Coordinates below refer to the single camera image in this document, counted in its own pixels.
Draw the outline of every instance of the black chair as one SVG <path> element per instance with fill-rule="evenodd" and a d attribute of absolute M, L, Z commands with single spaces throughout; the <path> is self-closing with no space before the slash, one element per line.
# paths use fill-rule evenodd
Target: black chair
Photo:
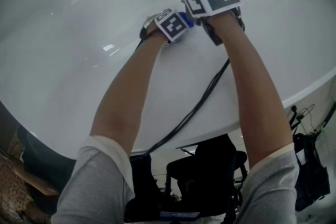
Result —
<path fill-rule="evenodd" d="M 222 149 L 225 152 L 216 151 L 216 148 L 220 147 L 220 145 L 222 145 Z M 242 151 L 236 152 L 227 135 L 215 138 L 207 142 L 206 145 L 200 143 L 198 146 L 203 148 L 201 155 L 197 155 L 199 153 L 198 147 L 195 155 L 178 159 L 167 165 L 166 200 L 169 200 L 171 195 L 171 178 L 174 178 L 177 180 L 177 185 L 181 191 L 183 206 L 180 208 L 175 206 L 173 210 L 199 210 L 201 212 L 200 217 L 226 213 L 225 223 L 233 223 L 236 219 L 235 209 L 241 206 L 242 203 L 240 189 L 247 177 L 245 168 L 247 155 Z M 205 169 L 202 163 L 208 165 L 209 169 Z M 234 180 L 233 178 L 233 173 L 237 169 L 240 169 L 242 173 L 240 180 Z M 199 174 L 206 171 L 209 174 L 200 178 Z M 204 206 L 201 200 L 208 203 L 208 206 Z"/>

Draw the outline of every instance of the wrist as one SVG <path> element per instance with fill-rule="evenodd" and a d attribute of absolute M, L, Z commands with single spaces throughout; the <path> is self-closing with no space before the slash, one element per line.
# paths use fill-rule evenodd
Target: wrist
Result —
<path fill-rule="evenodd" d="M 155 40 L 160 42 L 160 44 L 163 44 L 167 41 L 167 37 L 162 32 L 156 32 L 153 35 L 151 35 L 148 40 Z"/>
<path fill-rule="evenodd" d="M 207 22 L 215 29 L 222 28 L 232 24 L 239 25 L 236 17 L 229 10 L 209 17 Z"/>
<path fill-rule="evenodd" d="M 152 20 L 152 22 L 148 25 L 146 29 L 146 33 L 147 33 L 147 36 L 150 35 L 148 39 L 155 38 L 157 40 L 163 40 L 163 41 L 167 40 L 167 37 L 158 29 L 154 20 Z"/>

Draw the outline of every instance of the office chair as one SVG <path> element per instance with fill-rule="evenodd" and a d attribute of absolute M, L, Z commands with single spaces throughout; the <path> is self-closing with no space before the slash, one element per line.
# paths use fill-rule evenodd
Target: office chair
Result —
<path fill-rule="evenodd" d="M 247 171 L 245 163 L 247 161 L 247 154 L 242 151 L 236 152 L 235 168 L 234 170 L 240 169 L 242 173 L 242 178 L 240 180 L 233 180 L 232 186 L 227 190 L 227 196 L 231 196 L 231 200 L 225 211 L 223 207 L 223 213 L 226 213 L 225 223 L 233 223 L 236 219 L 235 209 L 240 207 L 243 200 L 240 193 L 240 189 L 247 177 Z M 182 200 L 190 201 L 188 198 L 188 193 L 193 191 L 193 184 L 195 184 L 195 174 L 197 167 L 196 155 L 189 156 L 186 158 L 178 159 L 167 165 L 167 175 L 166 175 L 166 185 L 165 185 L 165 197 L 168 199 L 171 195 L 171 178 L 177 180 L 178 188 L 181 191 Z"/>
<path fill-rule="evenodd" d="M 153 183 L 150 156 L 139 163 L 131 162 L 135 198 L 126 206 L 124 221 L 193 221 L 226 213 L 232 204 L 236 156 L 227 134 L 200 142 L 194 156 L 168 165 L 167 195 L 159 195 L 159 188 Z M 178 178 L 181 201 L 170 195 L 171 177 Z M 144 178 L 148 187 L 140 188 Z"/>

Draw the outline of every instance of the glossy white surface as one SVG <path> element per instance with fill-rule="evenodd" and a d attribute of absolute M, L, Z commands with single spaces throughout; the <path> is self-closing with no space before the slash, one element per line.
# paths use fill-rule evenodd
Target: glossy white surface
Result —
<path fill-rule="evenodd" d="M 246 33 L 284 106 L 336 74 L 336 0 L 244 0 Z M 60 154 L 75 158 L 96 108 L 130 57 L 148 15 L 180 0 L 0 0 L 0 100 Z M 164 137 L 191 110 L 226 60 L 201 28 L 157 59 L 135 151 Z M 231 69 L 190 124 L 165 147 L 238 128 Z"/>

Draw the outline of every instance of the cord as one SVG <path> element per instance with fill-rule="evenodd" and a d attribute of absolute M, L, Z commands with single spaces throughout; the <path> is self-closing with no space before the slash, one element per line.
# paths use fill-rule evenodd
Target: cord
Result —
<path fill-rule="evenodd" d="M 181 150 L 187 154 L 189 154 L 190 156 L 195 156 L 195 154 L 189 152 L 188 150 L 185 150 L 184 148 L 181 147 Z"/>
<path fill-rule="evenodd" d="M 149 150 L 147 150 L 144 154 L 135 157 L 132 159 L 132 161 L 136 161 L 138 159 L 144 158 L 145 156 L 151 154 L 155 150 L 157 150 L 159 147 L 167 143 L 169 140 L 171 140 L 175 135 L 178 134 L 180 130 L 184 128 L 185 125 L 192 119 L 192 117 L 197 113 L 198 110 L 202 107 L 202 105 L 205 103 L 205 101 L 208 99 L 210 94 L 213 92 L 214 88 L 216 87 L 218 81 L 222 77 L 223 73 L 227 69 L 228 65 L 230 64 L 230 60 L 227 59 L 223 67 L 220 69 L 220 71 L 213 77 L 211 80 L 210 84 L 206 88 L 203 96 L 199 100 L 199 102 L 196 104 L 196 106 L 190 111 L 187 116 L 183 118 L 183 120 L 168 134 L 166 135 L 163 139 L 161 139 L 159 142 L 154 144 Z"/>
<path fill-rule="evenodd" d="M 296 134 L 296 131 L 298 130 L 298 127 L 295 128 L 293 136 Z"/>
<path fill-rule="evenodd" d="M 312 104 L 310 107 L 308 108 L 303 108 L 300 110 L 300 112 L 298 113 L 298 116 L 302 116 L 302 118 L 300 119 L 300 121 L 302 119 L 304 119 L 308 114 L 309 114 L 309 118 L 310 118 L 310 126 L 312 127 L 313 131 L 316 131 L 316 129 L 314 128 L 313 124 L 312 124 L 312 115 L 311 115 L 311 111 L 315 108 L 315 104 Z"/>
<path fill-rule="evenodd" d="M 302 124 L 301 121 L 300 121 L 300 124 L 301 124 L 301 126 L 302 126 L 302 128 L 303 128 L 303 130 L 304 130 L 304 133 L 305 133 L 306 135 L 308 135 L 308 133 L 306 132 L 306 129 L 305 129 L 305 127 L 304 127 L 304 125 Z"/>

